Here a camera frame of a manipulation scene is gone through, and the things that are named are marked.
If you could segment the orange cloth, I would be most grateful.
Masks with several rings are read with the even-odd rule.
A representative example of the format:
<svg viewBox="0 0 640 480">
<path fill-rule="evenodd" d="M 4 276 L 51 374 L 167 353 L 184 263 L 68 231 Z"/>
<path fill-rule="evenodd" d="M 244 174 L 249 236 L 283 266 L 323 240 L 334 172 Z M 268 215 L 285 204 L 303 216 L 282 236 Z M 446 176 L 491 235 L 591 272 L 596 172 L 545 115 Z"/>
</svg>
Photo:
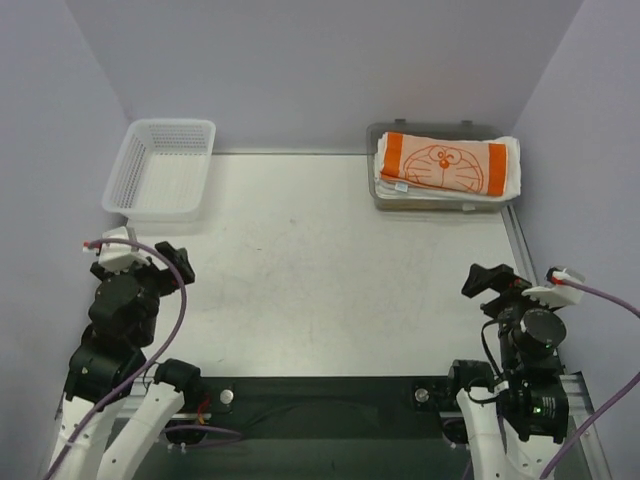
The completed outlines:
<svg viewBox="0 0 640 480">
<path fill-rule="evenodd" d="M 377 143 L 375 177 L 420 190 L 499 198 L 516 154 L 506 140 L 444 140 L 387 132 Z"/>
</svg>

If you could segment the white towels pile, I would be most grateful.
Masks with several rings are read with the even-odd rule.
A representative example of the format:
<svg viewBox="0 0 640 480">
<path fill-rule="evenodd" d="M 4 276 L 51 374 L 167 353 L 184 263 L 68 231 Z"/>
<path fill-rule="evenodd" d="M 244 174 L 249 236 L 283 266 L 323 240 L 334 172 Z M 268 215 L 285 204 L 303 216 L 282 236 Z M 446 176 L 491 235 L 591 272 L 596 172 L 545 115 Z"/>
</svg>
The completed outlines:
<svg viewBox="0 0 640 480">
<path fill-rule="evenodd" d="M 445 140 L 386 132 L 373 154 L 374 192 L 384 199 L 499 204 L 521 194 L 519 141 Z"/>
</svg>

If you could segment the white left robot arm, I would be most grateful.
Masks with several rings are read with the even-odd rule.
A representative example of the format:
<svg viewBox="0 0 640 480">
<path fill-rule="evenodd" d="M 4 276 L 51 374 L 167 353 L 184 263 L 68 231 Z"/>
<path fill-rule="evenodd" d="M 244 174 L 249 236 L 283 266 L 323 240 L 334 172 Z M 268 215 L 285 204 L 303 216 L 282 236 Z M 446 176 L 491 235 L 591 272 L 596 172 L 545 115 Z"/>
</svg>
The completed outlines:
<svg viewBox="0 0 640 480">
<path fill-rule="evenodd" d="M 167 423 L 202 395 L 201 371 L 160 356 L 196 275 L 184 248 L 101 238 L 90 323 L 69 361 L 48 479 L 130 479 Z"/>
</svg>

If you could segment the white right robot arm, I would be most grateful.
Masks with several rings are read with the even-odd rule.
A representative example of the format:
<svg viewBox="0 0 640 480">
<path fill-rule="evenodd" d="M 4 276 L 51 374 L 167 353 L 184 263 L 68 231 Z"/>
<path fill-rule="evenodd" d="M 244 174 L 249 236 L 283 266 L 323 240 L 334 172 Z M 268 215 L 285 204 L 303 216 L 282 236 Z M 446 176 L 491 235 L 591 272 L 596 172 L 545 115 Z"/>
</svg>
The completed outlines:
<svg viewBox="0 0 640 480">
<path fill-rule="evenodd" d="M 486 361 L 456 360 L 449 372 L 477 479 L 537 479 L 564 443 L 569 402 L 557 349 L 567 329 L 556 312 L 581 299 L 564 285 L 568 277 L 555 270 L 553 285 L 544 287 L 507 265 L 469 269 L 464 296 L 497 294 L 481 310 L 500 348 Z"/>
</svg>

